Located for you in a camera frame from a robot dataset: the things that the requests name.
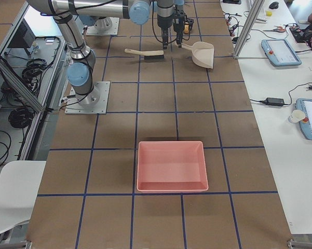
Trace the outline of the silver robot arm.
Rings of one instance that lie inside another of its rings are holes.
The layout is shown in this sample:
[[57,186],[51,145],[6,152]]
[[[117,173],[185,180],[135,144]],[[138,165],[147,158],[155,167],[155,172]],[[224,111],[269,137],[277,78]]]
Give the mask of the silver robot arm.
[[66,76],[76,94],[77,103],[71,107],[92,109],[100,101],[101,91],[93,79],[95,52],[86,44],[74,20],[90,18],[93,23],[110,18],[129,19],[136,25],[148,21],[151,10],[157,11],[161,29],[161,44],[169,44],[169,29],[174,22],[174,1],[28,1],[43,16],[50,16],[57,24],[68,46],[72,64]]
[[144,25],[157,13],[157,25],[161,29],[161,38],[156,40],[167,49],[171,43],[182,46],[184,34],[189,35],[194,20],[184,12],[184,1],[104,1],[92,4],[85,9],[104,7],[104,14],[82,14],[82,7],[73,7],[80,20],[86,26],[94,26],[98,31],[112,27],[111,18],[118,17],[131,20],[136,25]]

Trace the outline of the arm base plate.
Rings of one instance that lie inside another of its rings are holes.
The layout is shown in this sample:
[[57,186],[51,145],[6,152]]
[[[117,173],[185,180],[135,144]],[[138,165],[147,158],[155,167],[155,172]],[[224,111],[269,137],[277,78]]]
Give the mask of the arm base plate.
[[120,18],[107,17],[99,19],[94,26],[87,28],[86,35],[89,36],[111,36],[118,34]]
[[93,91],[85,98],[75,93],[73,87],[70,95],[75,95],[67,101],[68,107],[65,108],[67,115],[105,115],[107,112],[108,95],[110,92],[109,81],[97,81],[94,83]]

